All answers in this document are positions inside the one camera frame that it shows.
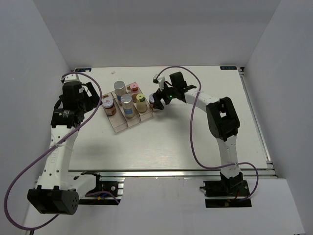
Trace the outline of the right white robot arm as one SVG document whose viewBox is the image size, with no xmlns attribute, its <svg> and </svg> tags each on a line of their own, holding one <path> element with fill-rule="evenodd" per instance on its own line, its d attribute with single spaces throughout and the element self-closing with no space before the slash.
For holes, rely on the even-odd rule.
<svg viewBox="0 0 313 235">
<path fill-rule="evenodd" d="M 206 112 L 211 135 L 217 140 L 221 165 L 207 167 L 220 170 L 220 183 L 214 186 L 214 193 L 233 195 L 243 183 L 243 175 L 238 164 L 236 140 L 240 121 L 229 97 L 215 98 L 203 93 L 199 87 L 187 85 L 181 72 L 170 75 L 170 82 L 164 76 L 155 75 L 153 82 L 159 88 L 153 93 L 153 108 L 163 110 L 172 99 L 191 104 L 193 109 Z"/>
</svg>

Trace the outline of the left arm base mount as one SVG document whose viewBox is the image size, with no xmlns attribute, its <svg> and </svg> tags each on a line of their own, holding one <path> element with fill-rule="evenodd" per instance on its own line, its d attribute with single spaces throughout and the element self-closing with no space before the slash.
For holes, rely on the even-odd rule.
<svg viewBox="0 0 313 235">
<path fill-rule="evenodd" d="M 119 181 L 106 180 L 96 171 L 85 171 L 71 178 L 70 189 L 79 193 L 79 205 L 117 206 L 121 201 Z"/>
</svg>

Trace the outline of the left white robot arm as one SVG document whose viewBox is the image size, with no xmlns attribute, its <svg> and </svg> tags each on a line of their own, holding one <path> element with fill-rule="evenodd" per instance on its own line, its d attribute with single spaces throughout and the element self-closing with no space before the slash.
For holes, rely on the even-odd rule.
<svg viewBox="0 0 313 235">
<path fill-rule="evenodd" d="M 27 194 L 28 201 L 41 214 L 73 215 L 82 197 L 89 192 L 99 195 L 103 191 L 103 183 L 94 173 L 68 179 L 78 129 L 85 113 L 98 106 L 99 95 L 90 82 L 65 82 L 62 91 L 51 120 L 52 151 L 35 189 L 30 189 Z"/>
</svg>

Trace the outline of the silver lid jar blue label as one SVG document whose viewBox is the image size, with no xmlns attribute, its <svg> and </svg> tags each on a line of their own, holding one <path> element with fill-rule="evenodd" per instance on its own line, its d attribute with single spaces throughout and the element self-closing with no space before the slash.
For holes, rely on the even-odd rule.
<svg viewBox="0 0 313 235">
<path fill-rule="evenodd" d="M 125 117 L 132 118 L 134 117 L 134 104 L 133 99 L 130 94 L 124 94 L 121 96 L 121 104 L 125 114 Z"/>
</svg>

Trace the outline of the pink cap spice bottle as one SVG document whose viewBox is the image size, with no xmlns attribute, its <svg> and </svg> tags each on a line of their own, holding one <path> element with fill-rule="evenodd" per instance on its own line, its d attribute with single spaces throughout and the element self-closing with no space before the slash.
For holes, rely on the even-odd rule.
<svg viewBox="0 0 313 235">
<path fill-rule="evenodd" d="M 137 83 L 132 83 L 130 85 L 131 97 L 134 103 L 136 103 L 136 96 L 141 93 Z"/>
</svg>

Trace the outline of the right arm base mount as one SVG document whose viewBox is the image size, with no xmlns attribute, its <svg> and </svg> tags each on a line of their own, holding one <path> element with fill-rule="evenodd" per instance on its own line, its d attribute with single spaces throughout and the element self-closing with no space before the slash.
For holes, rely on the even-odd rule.
<svg viewBox="0 0 313 235">
<path fill-rule="evenodd" d="M 205 195 L 206 208 L 251 208 L 250 191 L 243 174 L 231 178 L 220 175 L 219 181 L 204 181 L 199 187 Z"/>
</svg>

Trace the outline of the white lid jar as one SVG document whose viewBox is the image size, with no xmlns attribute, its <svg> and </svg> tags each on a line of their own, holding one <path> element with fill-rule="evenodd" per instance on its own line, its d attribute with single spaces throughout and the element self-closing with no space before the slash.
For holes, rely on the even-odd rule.
<svg viewBox="0 0 313 235">
<path fill-rule="evenodd" d="M 116 114 L 116 107 L 114 101 L 111 97 L 102 98 L 102 107 L 108 116 L 113 116 Z"/>
<path fill-rule="evenodd" d="M 155 109 L 155 108 L 154 108 L 154 103 L 155 103 L 155 100 L 154 100 L 153 94 L 150 94 L 150 95 L 149 95 L 149 105 L 150 105 L 150 107 L 152 108 L 152 111 L 153 111 L 153 112 L 157 112 L 158 109 Z"/>
</svg>

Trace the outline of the yellow cap white bottle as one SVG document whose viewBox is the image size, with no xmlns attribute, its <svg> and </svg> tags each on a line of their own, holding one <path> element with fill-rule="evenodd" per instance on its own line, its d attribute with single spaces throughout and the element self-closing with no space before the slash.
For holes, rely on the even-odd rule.
<svg viewBox="0 0 313 235">
<path fill-rule="evenodd" d="M 142 93 L 136 96 L 136 108 L 139 113 L 144 113 L 148 110 L 145 95 Z"/>
</svg>

